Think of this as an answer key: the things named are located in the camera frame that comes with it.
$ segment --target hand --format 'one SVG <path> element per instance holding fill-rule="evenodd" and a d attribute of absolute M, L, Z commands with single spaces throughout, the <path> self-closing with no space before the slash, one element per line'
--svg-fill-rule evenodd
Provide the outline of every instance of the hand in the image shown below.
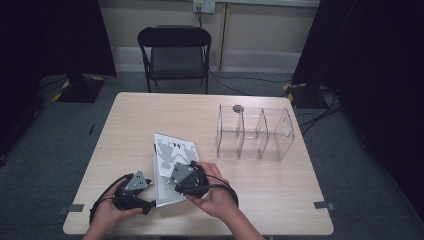
<path fill-rule="evenodd" d="M 200 162 L 197 164 L 201 166 L 203 170 L 205 170 L 206 175 L 219 178 L 228 185 L 230 184 L 228 180 L 222 177 L 218 167 L 215 164 L 206 162 Z M 223 184 L 221 181 L 213 177 L 208 177 L 209 184 Z M 219 218 L 221 220 L 231 217 L 234 211 L 238 211 L 238 207 L 234 202 L 231 194 L 222 188 L 209 189 L 208 194 L 203 199 L 188 195 L 186 197 L 210 216 Z"/>
<path fill-rule="evenodd" d="M 113 205 L 113 194 L 126 179 L 122 179 L 115 184 L 102 199 L 103 200 L 97 207 L 91 226 L 88 229 L 83 239 L 101 239 L 122 220 L 135 216 L 143 212 L 141 208 L 134 208 L 130 210 L 119 210 Z"/>

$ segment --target black device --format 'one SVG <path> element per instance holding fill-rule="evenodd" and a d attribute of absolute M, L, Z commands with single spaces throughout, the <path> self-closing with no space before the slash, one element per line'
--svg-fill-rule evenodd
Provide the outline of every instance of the black device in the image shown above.
<path fill-rule="evenodd" d="M 126 179 L 121 185 L 118 186 L 114 196 L 111 198 L 113 204 L 116 208 L 120 210 L 128 210 L 133 208 L 142 208 L 143 214 L 147 215 L 152 207 L 156 207 L 156 201 L 148 202 L 143 199 L 138 198 L 138 195 L 144 191 L 144 189 L 149 187 L 149 184 L 152 182 L 150 179 L 145 179 L 143 173 L 138 171 L 135 175 L 133 173 L 124 175 L 112 183 L 99 199 L 94 203 L 93 208 L 90 213 L 90 224 L 96 213 L 96 209 L 99 204 L 106 200 L 104 195 L 117 184 L 122 179 Z"/>
<path fill-rule="evenodd" d="M 209 184 L 208 177 L 215 178 L 223 184 Z M 197 198 L 203 197 L 211 188 L 223 188 L 231 194 L 237 206 L 239 205 L 238 197 L 234 189 L 223 180 L 207 175 L 205 170 L 195 161 L 191 161 L 189 165 L 177 162 L 168 183 L 175 185 L 176 192 L 183 195 L 195 196 Z"/>

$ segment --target acrylic stand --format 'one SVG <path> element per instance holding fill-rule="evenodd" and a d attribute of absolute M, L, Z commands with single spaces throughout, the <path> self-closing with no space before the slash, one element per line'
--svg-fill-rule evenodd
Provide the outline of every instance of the acrylic stand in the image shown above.
<path fill-rule="evenodd" d="M 282 160 L 293 140 L 287 109 L 219 106 L 218 158 Z"/>

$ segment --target paper booklet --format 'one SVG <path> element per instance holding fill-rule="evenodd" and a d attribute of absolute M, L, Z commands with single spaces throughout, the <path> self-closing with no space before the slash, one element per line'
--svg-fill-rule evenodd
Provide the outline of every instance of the paper booklet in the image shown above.
<path fill-rule="evenodd" d="M 174 170 L 175 163 L 190 164 L 191 161 L 199 161 L 194 143 L 155 133 L 155 150 L 153 167 L 155 175 L 156 206 L 186 200 L 184 196 L 174 192 L 175 185 L 168 183 Z"/>

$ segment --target white wall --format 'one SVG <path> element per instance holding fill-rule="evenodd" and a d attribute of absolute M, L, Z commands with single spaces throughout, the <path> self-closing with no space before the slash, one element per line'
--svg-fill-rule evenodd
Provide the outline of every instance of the white wall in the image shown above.
<path fill-rule="evenodd" d="M 137 43 L 141 29 L 166 24 L 199 25 L 191 1 L 99 2 L 118 71 L 143 71 Z M 217 2 L 215 14 L 202 15 L 203 28 L 212 35 L 211 67 L 223 71 L 293 72 L 315 12 L 315 7 Z"/>

